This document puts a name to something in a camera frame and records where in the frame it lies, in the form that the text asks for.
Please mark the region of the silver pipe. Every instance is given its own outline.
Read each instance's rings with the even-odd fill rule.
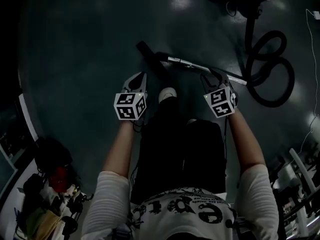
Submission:
[[[190,61],[187,61],[187,60],[184,60],[184,59],[180,59],[180,58],[174,58],[174,57],[169,57],[168,56],[168,61],[169,62],[173,62],[173,63],[180,63],[180,64],[183,64],[184,66],[188,67],[188,68],[196,68],[196,69],[200,69],[200,70],[204,70],[204,71],[207,71],[210,73],[210,70],[208,67],[206,66],[201,66],[201,65],[198,65],[198,64],[194,64]],[[247,81],[245,80],[242,80],[240,78],[237,78],[237,77],[234,77],[232,75],[229,75],[229,74],[226,74],[227,77],[229,78],[230,81],[234,81],[234,82],[237,82],[241,85],[244,85],[246,86],[247,85]]]

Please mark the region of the black pants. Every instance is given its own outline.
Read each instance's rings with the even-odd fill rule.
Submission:
[[[177,98],[169,97],[141,130],[137,175],[131,202],[163,191],[192,187],[214,194],[226,191],[226,160],[218,124],[196,120],[186,125]]]

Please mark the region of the person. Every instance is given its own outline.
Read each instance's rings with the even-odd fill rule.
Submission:
[[[278,239],[279,214],[262,150],[238,109],[228,118],[241,171],[233,207],[222,198],[226,159],[219,126],[184,119],[176,91],[165,88],[158,112],[141,129],[131,204],[135,132],[124,121],[98,176],[82,240],[231,240],[243,220],[257,239]]]

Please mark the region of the yellow cloth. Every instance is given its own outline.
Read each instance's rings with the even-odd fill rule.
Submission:
[[[60,217],[55,215],[52,211],[47,210],[45,215],[41,218],[41,223],[35,233],[35,240],[47,240],[50,234],[55,230]]]

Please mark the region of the white plug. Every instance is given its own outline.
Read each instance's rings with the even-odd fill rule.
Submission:
[[[314,14],[314,18],[315,18],[316,20],[320,20],[320,12],[314,10],[314,11],[313,11],[313,14]]]

